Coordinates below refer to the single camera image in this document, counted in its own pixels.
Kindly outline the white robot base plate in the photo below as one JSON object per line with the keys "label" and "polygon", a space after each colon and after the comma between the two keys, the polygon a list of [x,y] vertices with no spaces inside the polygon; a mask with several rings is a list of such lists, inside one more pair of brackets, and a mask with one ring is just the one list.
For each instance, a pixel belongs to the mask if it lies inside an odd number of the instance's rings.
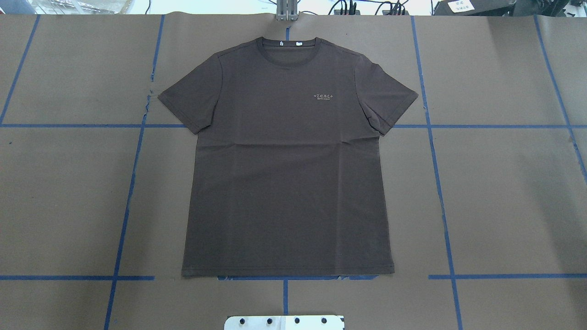
{"label": "white robot base plate", "polygon": [[233,316],[225,330],[345,330],[342,315],[260,315]]}

